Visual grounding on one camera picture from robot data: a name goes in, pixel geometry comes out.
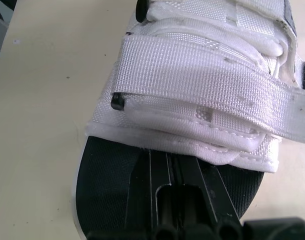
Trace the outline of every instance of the white velcro strap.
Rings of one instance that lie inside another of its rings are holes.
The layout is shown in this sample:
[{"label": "white velcro strap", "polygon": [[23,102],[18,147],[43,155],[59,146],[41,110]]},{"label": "white velcro strap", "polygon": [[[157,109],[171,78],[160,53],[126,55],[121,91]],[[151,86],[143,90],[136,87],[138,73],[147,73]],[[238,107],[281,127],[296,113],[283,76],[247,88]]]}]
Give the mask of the white velcro strap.
[{"label": "white velcro strap", "polygon": [[127,36],[114,84],[113,92],[202,105],[305,143],[305,90],[289,87],[248,62],[202,45]]}]

